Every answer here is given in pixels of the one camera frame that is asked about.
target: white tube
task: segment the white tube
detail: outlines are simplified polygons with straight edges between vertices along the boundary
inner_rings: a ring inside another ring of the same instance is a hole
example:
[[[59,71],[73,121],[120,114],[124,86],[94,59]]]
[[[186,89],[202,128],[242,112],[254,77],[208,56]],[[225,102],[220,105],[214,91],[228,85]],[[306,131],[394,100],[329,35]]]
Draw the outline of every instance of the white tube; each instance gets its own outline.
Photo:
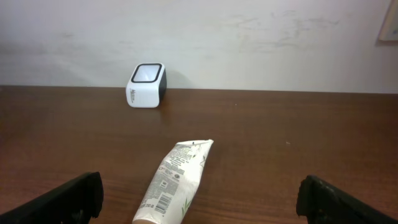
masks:
[[[150,183],[134,224],[180,224],[198,190],[213,140],[178,142],[163,159]]]

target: wood grain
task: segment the wood grain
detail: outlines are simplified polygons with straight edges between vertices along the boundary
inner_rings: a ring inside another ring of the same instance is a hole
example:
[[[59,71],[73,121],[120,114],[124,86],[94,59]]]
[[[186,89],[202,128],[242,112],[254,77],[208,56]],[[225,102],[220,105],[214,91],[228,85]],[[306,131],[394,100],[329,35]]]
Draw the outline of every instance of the wood grain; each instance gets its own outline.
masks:
[[[183,223],[305,223],[308,174],[398,218],[397,117],[397,95],[167,90],[134,109],[123,88],[2,87],[0,213],[100,171],[91,222],[131,223],[174,144],[213,139]]]

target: white cube device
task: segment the white cube device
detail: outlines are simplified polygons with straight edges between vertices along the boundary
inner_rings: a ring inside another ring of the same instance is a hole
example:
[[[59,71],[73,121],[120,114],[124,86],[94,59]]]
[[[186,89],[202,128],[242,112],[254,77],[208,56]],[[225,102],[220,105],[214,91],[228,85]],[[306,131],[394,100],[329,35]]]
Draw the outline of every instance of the white cube device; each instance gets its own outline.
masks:
[[[142,63],[136,67],[126,87],[127,103],[136,108],[155,108],[167,88],[162,63]]]

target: wooden table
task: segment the wooden table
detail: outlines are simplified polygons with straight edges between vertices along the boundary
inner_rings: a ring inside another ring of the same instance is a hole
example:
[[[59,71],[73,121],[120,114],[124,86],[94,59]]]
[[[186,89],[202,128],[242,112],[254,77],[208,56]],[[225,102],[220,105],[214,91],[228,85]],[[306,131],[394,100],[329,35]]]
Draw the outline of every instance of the wooden table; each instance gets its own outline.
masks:
[[[398,218],[398,96],[167,90],[156,109],[123,88],[1,87],[0,213],[86,171],[104,203],[92,223],[130,223],[178,141],[213,139],[183,223],[306,223],[315,174]]]

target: wall switch plate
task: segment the wall switch plate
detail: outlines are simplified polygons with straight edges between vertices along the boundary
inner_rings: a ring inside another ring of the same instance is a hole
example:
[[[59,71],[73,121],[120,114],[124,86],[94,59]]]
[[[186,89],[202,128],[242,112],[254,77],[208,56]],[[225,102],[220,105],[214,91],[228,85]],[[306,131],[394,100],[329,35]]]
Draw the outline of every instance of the wall switch plate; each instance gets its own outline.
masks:
[[[379,40],[398,40],[398,0],[391,1]]]

